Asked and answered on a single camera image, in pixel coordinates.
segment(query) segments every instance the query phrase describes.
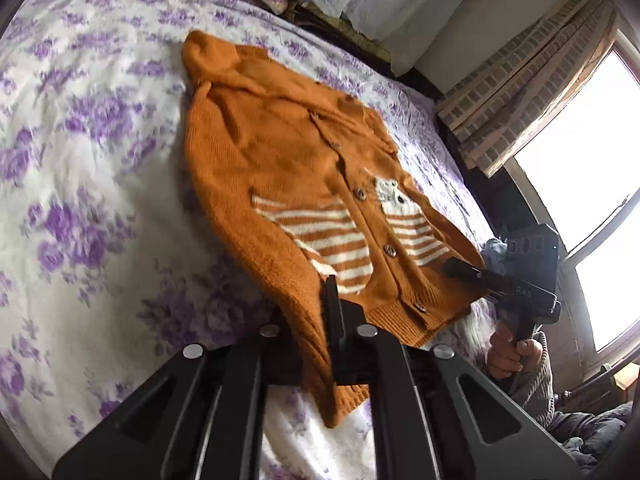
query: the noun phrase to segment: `window pane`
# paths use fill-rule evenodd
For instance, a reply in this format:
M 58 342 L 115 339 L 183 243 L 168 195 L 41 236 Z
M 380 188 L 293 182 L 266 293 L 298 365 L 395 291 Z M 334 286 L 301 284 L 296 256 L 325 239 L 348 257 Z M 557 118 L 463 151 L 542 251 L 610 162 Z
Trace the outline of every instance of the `window pane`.
M 640 186 L 639 108 L 640 87 L 612 52 L 516 155 L 568 251 Z
M 587 302 L 596 350 L 640 317 L 640 206 L 593 253 L 575 266 Z

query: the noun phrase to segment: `person's arm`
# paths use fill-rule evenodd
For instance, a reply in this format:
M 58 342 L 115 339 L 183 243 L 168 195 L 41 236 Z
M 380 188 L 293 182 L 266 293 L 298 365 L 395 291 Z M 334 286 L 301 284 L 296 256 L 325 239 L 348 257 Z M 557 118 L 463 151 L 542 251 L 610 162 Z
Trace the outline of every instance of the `person's arm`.
M 533 337 L 514 346 L 513 334 L 499 321 L 486 354 L 486 371 L 497 380 L 521 372 L 511 399 L 546 428 L 555 411 L 553 377 L 545 333 L 537 332 Z

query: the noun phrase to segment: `gray knit sleeve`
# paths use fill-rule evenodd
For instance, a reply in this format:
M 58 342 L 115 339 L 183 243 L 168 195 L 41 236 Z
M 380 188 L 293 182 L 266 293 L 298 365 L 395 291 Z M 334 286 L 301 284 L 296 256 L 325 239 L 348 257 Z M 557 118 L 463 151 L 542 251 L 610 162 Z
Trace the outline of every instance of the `gray knit sleeve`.
M 536 332 L 533 338 L 542 345 L 542 358 L 535 370 L 520 374 L 511 399 L 525 410 L 543 428 L 554 416 L 553 377 L 544 332 Z

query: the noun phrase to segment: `window frame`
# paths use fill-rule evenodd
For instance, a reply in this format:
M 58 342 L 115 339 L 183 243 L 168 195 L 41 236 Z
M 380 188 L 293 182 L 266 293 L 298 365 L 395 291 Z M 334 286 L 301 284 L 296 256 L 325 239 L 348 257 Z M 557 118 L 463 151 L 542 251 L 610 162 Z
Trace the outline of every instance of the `window frame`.
M 632 73 L 636 81 L 640 84 L 640 52 L 636 50 L 621 31 L 618 31 L 611 50 L 615 51 L 625 63 L 629 72 Z M 553 229 L 556 229 L 538 192 L 515 158 L 511 157 L 510 160 L 505 163 L 504 168 L 522 193 L 537 222 L 546 223 Z M 622 359 L 632 351 L 640 339 L 640 319 L 638 319 L 611 343 L 600 349 L 600 351 L 596 350 L 589 311 L 586 300 L 584 299 L 584 294 L 582 293 L 578 274 L 575 270 L 575 266 L 596 250 L 596 248 L 622 224 L 639 203 L 640 189 L 629 196 L 628 199 L 603 222 L 603 225 L 571 251 L 567 251 L 564 243 L 560 240 L 558 247 L 560 261 L 558 265 L 557 293 L 560 298 L 564 299 L 564 306 L 568 308 L 571 313 L 583 379 L 598 372 L 602 364 L 613 364 Z

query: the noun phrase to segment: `curtain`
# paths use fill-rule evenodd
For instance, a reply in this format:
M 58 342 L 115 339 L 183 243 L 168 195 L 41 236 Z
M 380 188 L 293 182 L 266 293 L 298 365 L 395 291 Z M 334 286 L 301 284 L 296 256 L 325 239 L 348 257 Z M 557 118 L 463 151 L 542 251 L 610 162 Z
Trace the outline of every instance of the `curtain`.
M 559 0 L 447 92 L 436 111 L 466 166 L 499 170 L 580 90 L 617 30 L 611 0 Z

